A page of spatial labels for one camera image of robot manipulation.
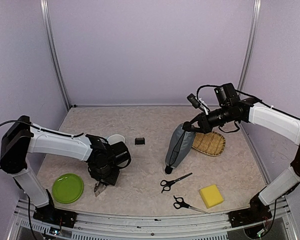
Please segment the grey zipper pouch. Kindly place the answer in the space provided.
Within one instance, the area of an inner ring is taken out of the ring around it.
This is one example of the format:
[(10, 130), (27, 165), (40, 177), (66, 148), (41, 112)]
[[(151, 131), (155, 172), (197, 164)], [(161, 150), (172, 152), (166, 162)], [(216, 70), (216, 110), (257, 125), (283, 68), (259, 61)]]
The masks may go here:
[(190, 152), (193, 142), (195, 140), (195, 132), (185, 131), (183, 123), (180, 124), (173, 132), (168, 151), (165, 157), (165, 173), (171, 174), (173, 169), (177, 168), (179, 164), (185, 159)]

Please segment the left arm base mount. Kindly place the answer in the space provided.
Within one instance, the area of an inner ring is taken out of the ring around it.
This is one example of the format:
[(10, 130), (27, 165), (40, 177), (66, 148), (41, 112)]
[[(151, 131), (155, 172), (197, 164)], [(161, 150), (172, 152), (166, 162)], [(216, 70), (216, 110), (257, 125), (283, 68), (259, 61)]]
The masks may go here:
[(53, 213), (43, 213), (36, 210), (33, 214), (33, 218), (44, 223), (73, 229), (76, 223), (77, 215), (78, 214), (74, 211), (56, 208)]

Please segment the black handled scissors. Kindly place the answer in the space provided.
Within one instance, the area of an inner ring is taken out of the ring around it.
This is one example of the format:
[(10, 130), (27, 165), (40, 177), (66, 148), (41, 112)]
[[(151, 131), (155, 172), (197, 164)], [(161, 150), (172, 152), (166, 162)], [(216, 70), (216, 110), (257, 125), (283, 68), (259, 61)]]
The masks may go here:
[(175, 183), (177, 183), (177, 182), (179, 182), (179, 181), (181, 181), (181, 180), (183, 180), (183, 179), (191, 176), (192, 174), (193, 173), (190, 172), (190, 173), (188, 173), (186, 175), (183, 175), (183, 176), (181, 176), (181, 177), (179, 177), (177, 179), (174, 179), (174, 180), (165, 180), (165, 179), (163, 179), (160, 182), (160, 186), (162, 187), (161, 193), (163, 193), (163, 192), (169, 192), (171, 190), (172, 185), (174, 185)]
[(183, 197), (176, 197), (175, 195), (173, 196), (175, 202), (173, 203), (173, 206), (175, 209), (179, 210), (181, 208), (185, 208), (185, 209), (190, 209), (190, 210), (194, 210), (196, 212), (200, 212), (200, 213), (204, 213), (204, 214), (209, 214), (209, 212), (207, 211), (204, 211), (200, 208), (197, 208), (197, 207), (194, 207), (188, 203), (186, 203), (184, 201), (184, 198)]

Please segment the gold black hair clipper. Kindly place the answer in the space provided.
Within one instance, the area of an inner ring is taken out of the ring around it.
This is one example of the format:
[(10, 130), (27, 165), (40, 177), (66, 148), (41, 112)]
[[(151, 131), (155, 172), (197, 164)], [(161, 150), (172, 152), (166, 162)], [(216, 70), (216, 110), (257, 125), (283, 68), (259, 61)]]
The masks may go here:
[(98, 197), (106, 189), (106, 187), (107, 186), (105, 184), (103, 184), (100, 181), (97, 181), (93, 189), (95, 197)]

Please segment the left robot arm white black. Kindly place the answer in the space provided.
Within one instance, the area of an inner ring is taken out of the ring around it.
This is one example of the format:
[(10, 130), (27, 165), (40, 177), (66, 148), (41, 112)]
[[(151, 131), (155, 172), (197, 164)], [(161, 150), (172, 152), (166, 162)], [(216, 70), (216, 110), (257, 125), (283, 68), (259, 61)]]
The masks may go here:
[(115, 185), (125, 163), (132, 159), (124, 142), (110, 144), (105, 138), (91, 134), (69, 134), (51, 130), (22, 115), (10, 120), (12, 126), (1, 139), (0, 168), (15, 182), (40, 209), (40, 214), (53, 223), (60, 218), (48, 190), (44, 189), (27, 163), (29, 153), (50, 154), (83, 161), (90, 176), (104, 185)]

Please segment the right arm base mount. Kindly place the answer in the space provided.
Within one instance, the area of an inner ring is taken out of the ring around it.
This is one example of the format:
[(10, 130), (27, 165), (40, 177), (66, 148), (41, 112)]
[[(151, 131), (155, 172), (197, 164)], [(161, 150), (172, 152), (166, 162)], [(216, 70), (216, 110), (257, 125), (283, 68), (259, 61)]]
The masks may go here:
[(254, 211), (250, 208), (230, 211), (228, 213), (229, 221), (232, 228), (250, 225), (271, 219), (272, 213), (269, 208), (262, 211)]

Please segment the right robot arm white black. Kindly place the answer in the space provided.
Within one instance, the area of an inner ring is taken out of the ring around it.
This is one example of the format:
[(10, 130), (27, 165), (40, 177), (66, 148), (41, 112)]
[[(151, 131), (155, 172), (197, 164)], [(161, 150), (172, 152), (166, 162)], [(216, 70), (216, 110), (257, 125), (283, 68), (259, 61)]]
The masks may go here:
[(250, 94), (246, 99), (241, 99), (241, 92), (232, 83), (214, 86), (214, 92), (220, 107), (213, 111), (205, 110), (198, 94), (187, 97), (195, 108), (201, 109), (201, 113), (183, 124), (184, 131), (207, 134), (229, 122), (245, 122), (271, 130), (298, 147), (288, 169), (250, 200), (245, 216), (250, 222), (256, 222), (265, 214), (266, 207), (293, 191), (300, 183), (300, 117), (269, 106)]

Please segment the black clipper comb guard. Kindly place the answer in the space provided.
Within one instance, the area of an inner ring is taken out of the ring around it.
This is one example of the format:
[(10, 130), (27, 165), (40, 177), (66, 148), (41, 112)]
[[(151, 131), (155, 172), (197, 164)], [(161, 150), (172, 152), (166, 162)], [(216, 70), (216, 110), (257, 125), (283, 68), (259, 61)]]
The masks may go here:
[(146, 144), (145, 138), (144, 137), (136, 137), (134, 139), (134, 144), (135, 145), (145, 145)]

